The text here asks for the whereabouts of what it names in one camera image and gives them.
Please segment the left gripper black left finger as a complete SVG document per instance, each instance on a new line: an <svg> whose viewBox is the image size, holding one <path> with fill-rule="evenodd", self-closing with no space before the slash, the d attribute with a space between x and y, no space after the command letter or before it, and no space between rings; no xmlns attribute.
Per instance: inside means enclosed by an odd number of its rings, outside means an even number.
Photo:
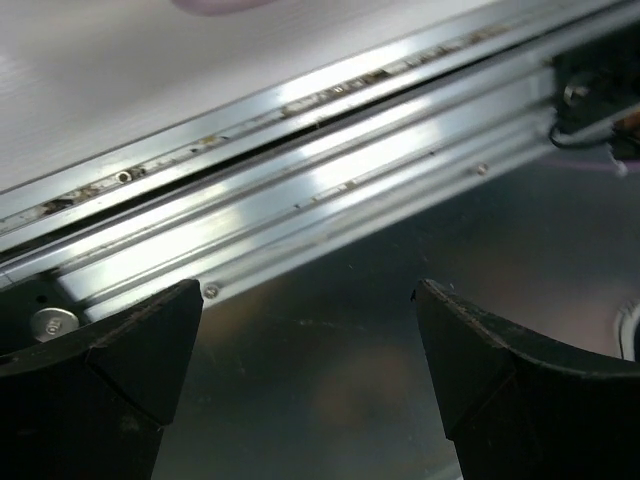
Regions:
<svg viewBox="0 0 640 480"><path fill-rule="evenodd" d="M203 308L182 280L59 338L1 354L5 479L148 479Z"/></svg>

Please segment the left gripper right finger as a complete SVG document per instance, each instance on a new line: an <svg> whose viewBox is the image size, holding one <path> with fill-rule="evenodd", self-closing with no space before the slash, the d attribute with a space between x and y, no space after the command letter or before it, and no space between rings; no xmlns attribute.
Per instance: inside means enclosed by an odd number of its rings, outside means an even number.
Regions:
<svg viewBox="0 0 640 480"><path fill-rule="evenodd" d="M431 280L412 298L464 478L638 477L637 363L539 334Z"/></svg>

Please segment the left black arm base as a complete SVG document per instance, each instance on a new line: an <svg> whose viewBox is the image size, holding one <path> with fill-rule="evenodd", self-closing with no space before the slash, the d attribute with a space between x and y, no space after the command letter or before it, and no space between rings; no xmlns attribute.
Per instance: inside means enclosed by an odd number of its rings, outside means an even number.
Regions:
<svg viewBox="0 0 640 480"><path fill-rule="evenodd" d="M1 354L71 333L89 323L77 303L50 274L1 287Z"/></svg>

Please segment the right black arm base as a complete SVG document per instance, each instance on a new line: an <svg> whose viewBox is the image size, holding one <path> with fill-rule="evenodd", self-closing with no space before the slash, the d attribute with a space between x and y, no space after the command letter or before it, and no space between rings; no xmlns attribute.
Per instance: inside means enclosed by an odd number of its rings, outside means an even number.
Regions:
<svg viewBox="0 0 640 480"><path fill-rule="evenodd" d="M601 169L624 177L639 170L639 25L553 57L555 119L549 142L558 150L607 147Z"/></svg>

